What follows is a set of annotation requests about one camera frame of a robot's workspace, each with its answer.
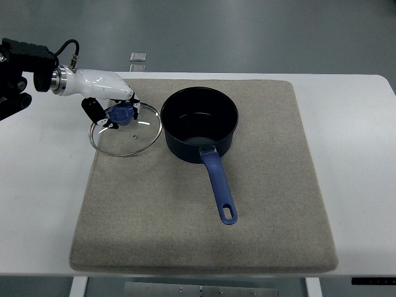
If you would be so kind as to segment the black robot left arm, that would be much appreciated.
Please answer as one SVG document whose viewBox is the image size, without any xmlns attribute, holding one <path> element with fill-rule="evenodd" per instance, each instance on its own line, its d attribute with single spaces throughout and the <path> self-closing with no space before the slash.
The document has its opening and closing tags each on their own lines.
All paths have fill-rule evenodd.
<svg viewBox="0 0 396 297">
<path fill-rule="evenodd" d="M 23 73 L 33 74 L 33 84 L 38 92 L 54 90 L 61 93 L 66 88 L 66 69 L 59 64 L 58 56 L 70 44 L 75 45 L 70 70 L 75 71 L 79 58 L 79 43 L 67 40 L 56 52 L 46 46 L 4 38 L 1 43 L 1 119 L 4 120 L 24 109 L 32 102 L 25 92 L 28 85 Z"/>
</svg>

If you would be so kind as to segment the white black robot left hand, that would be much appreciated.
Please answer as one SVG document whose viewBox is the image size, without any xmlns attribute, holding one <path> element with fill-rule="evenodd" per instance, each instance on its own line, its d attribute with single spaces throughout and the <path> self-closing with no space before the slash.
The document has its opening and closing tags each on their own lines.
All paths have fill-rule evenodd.
<svg viewBox="0 0 396 297">
<path fill-rule="evenodd" d="M 59 67 L 53 72 L 50 89 L 60 96 L 83 95 L 81 106 L 97 126 L 117 129 L 139 117 L 139 97 L 114 72 Z"/>
</svg>

